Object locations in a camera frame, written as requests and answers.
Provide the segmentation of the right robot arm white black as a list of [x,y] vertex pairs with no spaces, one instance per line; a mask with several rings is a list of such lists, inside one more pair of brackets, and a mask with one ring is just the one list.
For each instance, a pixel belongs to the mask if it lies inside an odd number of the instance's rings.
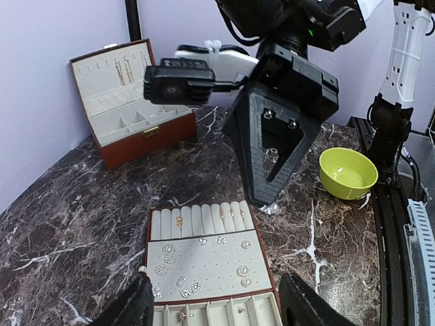
[[[258,63],[239,92],[224,130],[254,205],[272,204],[338,110],[337,79],[313,65],[307,48],[334,51],[366,27],[378,1],[218,1],[233,37],[258,46]],[[411,131],[423,39],[434,30],[433,1],[394,1],[394,38],[384,82],[370,106],[376,130],[368,151],[393,173]]]

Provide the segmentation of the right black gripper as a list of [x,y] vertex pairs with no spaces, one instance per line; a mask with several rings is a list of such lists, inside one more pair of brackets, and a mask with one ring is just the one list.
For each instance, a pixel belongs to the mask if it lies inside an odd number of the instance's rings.
[[224,133],[236,154],[246,200],[274,203],[305,157],[321,123],[339,108],[338,80],[301,53],[259,47],[250,83],[239,93]]

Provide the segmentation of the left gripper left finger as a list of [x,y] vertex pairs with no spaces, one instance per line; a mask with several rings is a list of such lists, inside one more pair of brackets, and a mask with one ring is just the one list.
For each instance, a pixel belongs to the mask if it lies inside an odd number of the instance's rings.
[[90,325],[153,325],[153,292],[147,274],[138,273],[125,291]]

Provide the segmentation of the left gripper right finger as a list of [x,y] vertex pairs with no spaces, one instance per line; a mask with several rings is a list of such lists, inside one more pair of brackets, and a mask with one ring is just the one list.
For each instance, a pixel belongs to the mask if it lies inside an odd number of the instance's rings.
[[281,277],[279,299],[283,325],[353,325],[296,273]]

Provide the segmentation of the red jewelry tray insert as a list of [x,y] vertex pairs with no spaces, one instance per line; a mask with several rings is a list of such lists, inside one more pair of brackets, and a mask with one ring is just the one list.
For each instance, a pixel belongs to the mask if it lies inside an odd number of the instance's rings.
[[145,270],[155,325],[280,325],[251,209],[232,201],[150,212]]

